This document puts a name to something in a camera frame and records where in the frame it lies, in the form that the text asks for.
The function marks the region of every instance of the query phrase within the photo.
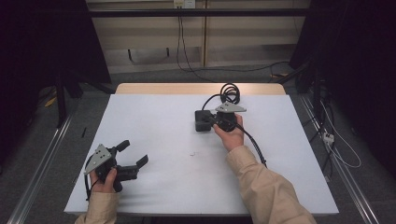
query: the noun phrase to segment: wire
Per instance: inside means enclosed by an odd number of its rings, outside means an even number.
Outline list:
[[[349,167],[351,167],[351,168],[359,168],[359,167],[361,167],[361,158],[359,157],[358,153],[357,153],[357,152],[353,149],[353,147],[341,136],[341,134],[340,134],[339,132],[337,132],[337,130],[335,129],[334,125],[332,124],[332,121],[330,120],[330,116],[329,116],[329,114],[327,113],[326,107],[324,106],[324,104],[323,104],[321,101],[320,101],[320,103],[321,103],[321,105],[322,105],[322,107],[323,107],[323,109],[324,109],[324,112],[325,112],[325,114],[326,114],[326,116],[327,116],[327,118],[328,118],[330,124],[332,125],[332,128],[334,129],[335,133],[337,133],[337,135],[338,135],[338,136],[346,143],[346,145],[352,150],[352,152],[353,152],[353,153],[355,154],[355,156],[358,158],[359,164],[358,164],[358,165],[351,165],[351,164],[347,163],[346,161],[344,161],[344,160],[340,157],[340,155],[338,155],[337,153],[334,152],[334,150],[333,150],[332,147],[329,145],[329,143],[325,143],[325,146],[327,146],[327,147],[329,148],[329,150],[330,150],[332,153],[334,153],[334,156],[335,156],[338,160],[340,160],[343,164],[345,164],[346,166],[349,166]]]
[[[179,50],[179,48],[180,48],[180,37],[182,38],[182,41],[183,41],[184,56],[185,56],[185,58],[186,58],[187,65],[189,66],[190,70],[186,70],[186,69],[182,68],[182,67],[180,66],[179,61],[178,61],[178,50]],[[185,41],[184,41],[183,19],[182,19],[181,17],[178,17],[177,65],[178,65],[178,67],[179,67],[182,71],[185,71],[185,72],[192,72],[196,77],[198,77],[198,78],[200,78],[200,79],[202,79],[202,80],[205,80],[205,81],[208,81],[208,82],[214,82],[214,83],[215,83],[215,81],[213,81],[213,80],[211,80],[211,79],[198,76],[198,74],[196,74],[195,71],[191,68],[190,62],[189,62],[189,58],[187,57],[187,52],[186,52],[186,43],[185,43]]]
[[[202,110],[205,110],[205,106],[207,105],[207,103],[208,103],[210,100],[212,100],[214,97],[216,97],[216,96],[219,96],[220,99],[221,99],[221,101],[222,101],[223,103],[225,103],[225,102],[227,101],[227,102],[230,102],[230,103],[233,103],[233,104],[237,105],[237,104],[239,103],[239,101],[240,101],[240,94],[241,94],[241,93],[240,93],[238,87],[237,87],[235,84],[233,84],[233,83],[226,83],[225,85],[223,85],[223,86],[221,87],[221,90],[220,90],[220,93],[219,93],[219,94],[214,94],[214,95],[212,95],[211,97],[209,97],[209,99],[206,100],[206,102],[205,102],[204,105],[202,106]],[[260,157],[260,161],[262,162],[262,164],[265,165],[265,167],[267,167],[266,160],[265,160],[264,156],[262,155],[262,151],[260,150],[259,145],[258,145],[257,142],[254,140],[254,138],[253,138],[253,137],[252,137],[252,136],[251,136],[240,124],[235,123],[235,122],[232,122],[232,121],[227,120],[227,119],[225,119],[225,118],[221,118],[221,117],[219,117],[219,116],[212,115],[212,117],[213,117],[215,120],[221,120],[221,121],[225,121],[225,122],[227,122],[227,123],[230,123],[230,124],[232,124],[234,127],[236,127],[236,128],[238,128],[239,130],[241,130],[243,133],[245,133],[245,134],[247,135],[247,137],[250,139],[250,141],[251,141],[251,143],[253,144],[254,148],[256,149],[257,154],[258,154],[259,157]]]
[[[221,87],[219,94],[214,94],[206,100],[206,102],[202,106],[202,110],[205,110],[205,106],[207,105],[207,103],[209,103],[209,101],[217,96],[220,97],[222,103],[230,102],[237,105],[241,99],[241,92],[235,84],[226,83]]]
[[[183,43],[184,57],[186,58],[187,66],[189,67],[189,69],[186,69],[186,68],[181,67],[180,62],[179,62],[179,60],[178,60],[178,53],[179,53],[179,49],[180,49],[180,38],[181,38],[181,41],[182,41],[182,43]],[[239,70],[239,69],[226,69],[226,68],[200,68],[200,69],[192,69],[192,67],[191,67],[191,65],[190,65],[190,62],[189,62],[189,58],[188,58],[188,56],[187,56],[186,43],[185,43],[185,40],[184,40],[183,19],[182,19],[181,17],[178,17],[177,66],[178,66],[178,67],[180,68],[180,70],[182,70],[182,71],[185,71],[185,72],[193,72],[194,75],[195,75],[196,77],[198,77],[198,78],[200,78],[200,79],[202,79],[202,80],[209,81],[209,82],[215,82],[215,81],[213,81],[213,80],[211,80],[211,79],[208,79],[208,78],[205,78],[205,77],[200,77],[198,74],[196,74],[196,72],[199,72],[199,71],[225,71],[225,72],[242,72],[242,73],[244,73],[244,72],[260,71],[260,70],[263,70],[263,69],[266,69],[266,68],[270,68],[270,69],[271,69],[271,78],[270,78],[270,80],[268,81],[268,83],[269,83],[269,82],[272,81],[272,78],[273,78],[273,71],[272,71],[273,66],[274,66],[274,65],[277,65],[277,64],[281,64],[281,63],[289,63],[289,62],[288,62],[288,61],[282,61],[282,62],[272,63],[272,64],[270,64],[270,65],[265,65],[265,66],[260,67],[260,68],[245,69],[245,70]]]

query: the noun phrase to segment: black cable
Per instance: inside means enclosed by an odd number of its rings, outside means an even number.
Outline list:
[[[256,149],[257,154],[259,155],[260,161],[262,162],[262,164],[264,164],[265,167],[267,167],[266,160],[262,155],[262,150],[259,148],[259,145],[256,143],[254,138],[238,123],[235,124],[235,127],[247,135],[247,137],[250,139],[250,142],[253,144],[254,148]]]
[[[179,52],[179,48],[180,48],[180,38],[182,39],[183,42],[183,49],[184,49],[184,56],[186,58],[187,61],[187,65],[189,67],[189,69],[185,69],[183,67],[181,67],[180,62],[178,60],[178,52]],[[247,69],[247,70],[238,70],[238,69],[225,69],[225,68],[200,68],[200,69],[192,69],[190,62],[189,62],[189,58],[187,56],[187,51],[186,51],[186,44],[184,41],[184,27],[183,27],[183,19],[181,17],[178,17],[178,41],[177,41],[177,66],[180,68],[180,70],[185,71],[185,72],[193,72],[194,75],[202,80],[205,81],[209,81],[209,82],[215,82],[213,80],[210,80],[208,78],[204,78],[204,77],[200,77],[198,76],[198,74],[196,74],[195,72],[199,72],[199,71],[225,71],[225,72],[254,72],[254,71],[260,71],[266,68],[270,68],[271,69],[271,79],[273,77],[273,72],[272,72],[272,67],[274,65],[277,64],[281,64],[281,63],[289,63],[287,61],[283,61],[283,62],[277,62],[277,63],[272,63],[270,65],[266,65],[264,67],[260,67],[260,68],[253,68],[253,69]]]
[[[187,65],[189,66],[190,70],[186,70],[186,69],[182,68],[182,67],[180,66],[179,61],[178,61],[178,50],[179,50],[179,48],[180,48],[180,37],[182,38],[182,41],[183,41],[184,56],[185,56],[185,58],[186,58]],[[191,68],[190,62],[189,62],[189,58],[187,57],[186,43],[184,42],[183,19],[182,19],[181,17],[178,17],[177,65],[178,65],[178,67],[179,67],[182,71],[185,71],[185,72],[192,72],[196,77],[198,77],[198,78],[200,78],[200,79],[202,79],[202,80],[205,80],[205,81],[208,81],[208,82],[216,83],[215,81],[213,81],[213,80],[211,80],[211,79],[198,76],[198,74],[196,74],[195,71]]]
[[[273,73],[273,70],[272,70],[272,66],[270,66],[270,79],[268,80],[268,83],[271,83],[273,77],[274,77],[274,73]]]
[[[214,94],[211,97],[209,97],[209,99],[206,100],[206,102],[202,106],[202,110],[205,110],[205,106],[207,105],[207,103],[209,103],[209,101],[211,101],[213,98],[217,96],[220,97],[223,103],[230,102],[237,105],[240,101],[241,92],[239,91],[238,87],[235,84],[226,83],[221,87],[219,94]]]
[[[241,94],[241,93],[240,93],[238,87],[237,87],[235,84],[233,84],[233,83],[226,83],[225,85],[223,85],[223,86],[221,87],[220,94],[214,94],[214,95],[212,95],[211,97],[209,97],[209,99],[208,99],[208,100],[204,103],[204,105],[202,106],[202,110],[205,110],[206,104],[207,104],[210,100],[212,100],[214,97],[216,97],[216,96],[220,96],[221,101],[222,101],[223,103],[225,103],[225,102],[227,101],[227,102],[230,102],[230,103],[233,103],[233,104],[237,105],[237,104],[239,103],[239,101],[240,101],[240,94]],[[234,122],[232,122],[232,121],[230,121],[230,120],[224,119],[224,118],[219,118],[219,117],[217,117],[217,116],[215,116],[215,115],[213,115],[213,118],[214,118],[215,120],[221,119],[221,121],[225,121],[225,122],[227,122],[227,123],[231,123],[231,124],[234,125],[236,128],[238,128],[238,129],[241,130],[243,133],[245,133],[245,134],[247,135],[247,137],[250,139],[250,141],[251,141],[251,143],[253,144],[254,148],[256,149],[257,154],[258,154],[259,157],[260,157],[260,161],[262,162],[262,164],[265,165],[265,167],[267,167],[266,160],[265,160],[264,156],[262,155],[262,151],[260,150],[259,145],[258,145],[257,142],[254,140],[254,138],[253,138],[253,137],[252,137],[241,125],[239,125],[238,123],[234,123]]]

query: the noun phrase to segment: black device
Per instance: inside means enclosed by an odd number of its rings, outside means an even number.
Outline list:
[[[244,112],[245,108],[230,102],[216,107],[216,115],[210,110],[195,111],[195,131],[208,132],[216,123],[224,132],[231,132],[236,127],[236,116],[234,112]]]
[[[139,169],[142,168],[149,161],[148,155],[142,157],[139,161],[136,162],[136,165],[132,166],[120,166],[117,165],[116,156],[117,152],[122,152],[125,148],[130,145],[128,140],[121,142],[116,147],[106,148],[103,145],[99,145],[99,147],[95,150],[90,158],[88,159],[87,165],[85,167],[85,185],[87,189],[88,199],[91,196],[91,191],[88,188],[88,178],[87,174],[95,170],[99,180],[103,183],[106,181],[106,177],[112,168],[117,169],[116,180],[114,181],[113,188],[116,192],[122,191],[121,181],[137,179],[137,173]]]

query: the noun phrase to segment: metal frame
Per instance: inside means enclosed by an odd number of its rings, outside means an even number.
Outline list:
[[[309,118],[312,119],[312,123],[317,130],[317,132],[320,131],[318,121],[316,119],[316,116],[314,112],[312,112],[313,105],[311,101],[309,100],[308,97],[300,96],[300,99],[304,105],[304,108],[306,110],[306,113],[308,114]],[[340,156],[338,149],[335,147],[334,151]],[[358,182],[355,180],[353,177],[352,173],[350,173],[348,167],[340,162],[334,154],[331,155],[331,160],[337,169],[338,174],[341,176],[341,179],[343,180],[347,191],[349,192],[350,197],[352,198],[353,202],[355,203],[359,213],[361,214],[362,219],[364,220],[364,223],[366,224],[378,224],[380,223],[378,218],[376,217],[375,211],[373,207],[371,206],[370,202],[364,195],[363,191],[361,190],[361,187],[359,186]]]

